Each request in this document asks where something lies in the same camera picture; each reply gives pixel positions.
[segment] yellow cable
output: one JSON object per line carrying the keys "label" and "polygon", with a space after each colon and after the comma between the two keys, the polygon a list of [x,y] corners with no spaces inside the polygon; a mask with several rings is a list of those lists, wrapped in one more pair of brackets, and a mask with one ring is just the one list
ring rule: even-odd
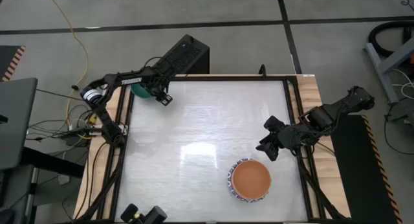
{"label": "yellow cable", "polygon": [[[86,51],[85,45],[83,45],[83,43],[76,37],[75,32],[73,31],[71,22],[69,22],[69,19],[66,17],[65,13],[63,12],[63,10],[60,8],[60,6],[57,4],[57,2],[55,0],[52,0],[52,1],[56,5],[56,7],[59,9],[60,14],[65,18],[66,23],[68,24],[68,26],[69,26],[69,28],[70,28],[70,30],[72,32],[73,38],[81,45],[83,51],[85,52],[85,56],[86,56],[86,66],[85,66],[85,70],[83,72],[82,77],[78,80],[78,82],[76,82],[76,85],[79,85],[79,83],[83,80],[83,78],[85,78],[86,72],[89,69],[89,56],[88,56],[88,52]],[[72,97],[74,91],[75,90],[72,89],[71,94],[69,95],[70,97]],[[69,120],[69,108],[70,108],[70,106],[71,106],[71,99],[68,99],[68,101],[67,101],[67,107],[66,107],[66,123],[67,123],[68,126],[70,126],[70,124],[71,124],[71,121]],[[92,139],[92,137],[84,137],[84,136],[82,136],[80,134],[78,134],[78,136],[80,138],[82,138],[82,139],[85,139],[85,140]]]}

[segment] white table surface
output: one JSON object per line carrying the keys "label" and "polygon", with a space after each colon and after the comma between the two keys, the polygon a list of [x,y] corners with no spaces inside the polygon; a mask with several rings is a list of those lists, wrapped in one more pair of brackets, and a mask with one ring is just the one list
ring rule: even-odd
{"label": "white table surface", "polygon": [[[172,103],[135,98],[116,217],[133,203],[143,214],[158,205],[166,221],[306,220],[296,159],[280,150],[271,162],[257,151],[270,115],[289,123],[280,81],[172,82]],[[272,176],[266,198],[244,203],[227,186],[241,158]]]}

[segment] floor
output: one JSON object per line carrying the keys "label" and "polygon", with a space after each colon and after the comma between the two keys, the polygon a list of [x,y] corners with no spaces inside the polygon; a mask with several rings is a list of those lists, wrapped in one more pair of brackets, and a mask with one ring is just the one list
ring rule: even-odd
{"label": "floor", "polygon": [[[387,100],[368,55],[367,35],[385,21],[410,19],[403,0],[56,0],[89,53],[89,71],[81,85],[106,73],[139,68],[147,58],[163,55],[184,34],[211,47],[211,73],[257,73],[263,63],[269,73],[315,74],[323,102],[334,102],[353,85],[376,98],[367,111],[402,219],[414,223],[414,160],[399,154],[384,140]],[[401,31],[378,36],[388,49],[401,44]],[[85,56],[51,0],[2,0],[0,45],[25,45],[13,79],[36,77],[38,87],[69,94],[81,76]],[[65,98],[36,93],[31,122],[64,119]],[[73,111],[75,119],[82,107]],[[47,128],[58,128],[46,125]],[[389,141],[414,152],[411,129],[390,124]],[[52,153],[67,149],[60,140],[27,142]],[[83,152],[67,155],[75,161]],[[53,175],[41,172],[40,181]],[[43,185],[36,223],[67,221],[65,203],[74,206],[76,185]]]}

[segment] gray floor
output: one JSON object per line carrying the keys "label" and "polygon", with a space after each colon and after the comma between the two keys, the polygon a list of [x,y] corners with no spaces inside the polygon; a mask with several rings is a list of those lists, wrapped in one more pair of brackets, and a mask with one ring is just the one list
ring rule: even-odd
{"label": "gray floor", "polygon": [[[281,20],[278,0],[56,0],[74,27],[112,27],[215,21]],[[412,16],[403,0],[285,0],[289,19],[327,19],[351,17]],[[414,223],[414,156],[401,155],[388,148],[383,134],[387,101],[373,66],[362,52],[369,31],[381,24],[329,23],[291,25],[301,69],[315,74],[323,102],[333,102],[352,85],[365,87],[376,98],[376,106],[366,112],[381,153],[387,176],[405,223]],[[67,28],[51,0],[3,0],[0,4],[0,30]],[[212,73],[256,73],[264,63],[269,73],[292,74],[294,68],[283,25],[249,27],[207,27],[164,30],[130,30],[79,33],[90,59],[82,84],[106,73],[139,68],[147,58],[164,54],[182,35],[191,34],[211,47]],[[381,34],[381,44],[389,49],[400,45],[399,30]],[[0,35],[0,45],[25,45],[27,51],[13,79],[37,77],[39,88],[68,94],[85,66],[85,56],[71,34]],[[36,93],[31,122],[64,118],[66,99]],[[83,110],[78,108],[71,118]],[[414,151],[410,129],[388,128],[389,140],[402,151]],[[55,152],[67,148],[59,140],[27,146]],[[76,159],[82,152],[75,153]],[[52,175],[41,173],[39,180]],[[62,212],[61,195],[70,186],[51,182],[40,189],[37,223],[67,221]],[[73,207],[76,192],[67,205]]]}

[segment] orange and black caution tape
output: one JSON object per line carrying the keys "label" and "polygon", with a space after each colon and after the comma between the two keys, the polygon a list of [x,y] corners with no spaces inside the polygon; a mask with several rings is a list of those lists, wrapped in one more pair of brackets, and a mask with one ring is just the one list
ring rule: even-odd
{"label": "orange and black caution tape", "polygon": [[12,79],[12,75],[14,74],[14,71],[16,70],[17,65],[19,64],[20,59],[23,56],[23,53],[25,53],[25,50],[26,50],[25,46],[21,46],[20,48],[17,49],[12,61],[10,62],[10,65],[7,67],[7,71],[3,75],[3,78],[2,78],[3,82],[7,82],[7,81],[10,81],[10,79]]}
{"label": "orange and black caution tape", "polygon": [[382,180],[384,181],[384,184],[387,188],[389,201],[391,202],[391,206],[394,209],[394,214],[395,214],[395,217],[397,218],[397,223],[402,224],[400,212],[398,211],[398,206],[397,206],[397,203],[395,202],[395,198],[394,198],[393,191],[391,189],[391,185],[389,185],[388,178],[387,178],[387,175],[386,175],[386,170],[384,169],[384,166],[382,165],[381,156],[380,156],[380,153],[378,152],[378,148],[376,147],[373,132],[371,130],[371,127],[369,127],[368,118],[364,115],[361,115],[361,117],[364,119],[365,127],[367,128],[368,136],[371,140],[371,145],[373,147],[374,154],[375,154],[375,157],[376,157],[376,162],[378,163],[378,167],[379,167],[380,172],[382,174]]}

